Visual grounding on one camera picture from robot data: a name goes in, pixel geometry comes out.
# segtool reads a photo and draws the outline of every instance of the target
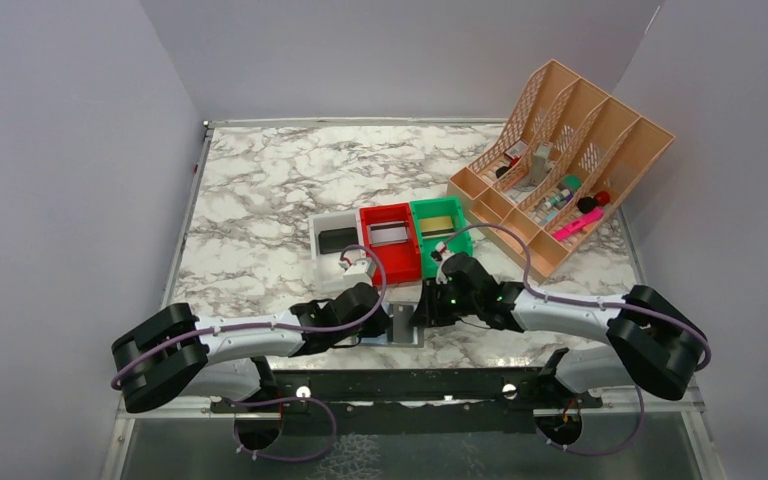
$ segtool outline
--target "pink highlighter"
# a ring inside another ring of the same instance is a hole
[[[558,240],[558,241],[565,240],[570,235],[584,228],[585,225],[590,225],[591,223],[598,222],[599,219],[601,219],[602,215],[604,214],[605,214],[604,210],[602,210],[599,207],[596,207],[595,209],[593,209],[592,212],[586,215],[582,215],[581,217],[578,217],[572,222],[568,223],[567,226],[553,233],[552,236],[555,237],[555,240]]]

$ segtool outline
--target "green bin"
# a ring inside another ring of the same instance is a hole
[[[410,202],[410,208],[416,226],[416,235],[419,239],[419,253],[422,258],[422,278],[434,277],[437,275],[437,263],[431,258],[431,252],[446,237],[423,237],[420,220],[434,217],[449,217],[452,219],[452,226],[457,231],[467,226],[466,218],[463,216],[461,201],[458,197],[417,200]],[[467,255],[472,255],[472,239],[469,236],[469,232],[464,232],[452,240],[449,243],[449,251],[454,253],[464,252]]]

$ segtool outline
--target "yellow sponge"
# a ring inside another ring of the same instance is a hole
[[[419,231],[422,238],[446,237],[455,233],[452,217],[431,217],[419,220]]]

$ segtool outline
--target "gray wall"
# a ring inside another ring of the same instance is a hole
[[[507,117],[556,58],[606,90],[661,0],[141,0],[202,116]]]
[[[200,120],[136,0],[0,1],[0,479],[98,477]]]
[[[626,208],[649,282],[711,339],[729,478],[768,478],[768,2],[668,0],[615,93],[677,137]]]

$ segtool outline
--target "white connector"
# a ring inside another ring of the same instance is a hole
[[[372,276],[375,275],[375,262],[370,258],[355,260],[345,272],[343,272],[343,286],[352,288],[358,283],[372,285]]]
[[[437,250],[437,252],[440,254],[440,257],[442,258],[439,262],[437,262],[437,285],[445,285],[449,283],[449,279],[446,278],[446,275],[443,275],[443,264],[446,263],[446,260],[455,254],[450,252],[443,242],[438,243],[437,246],[434,247],[434,250]]]

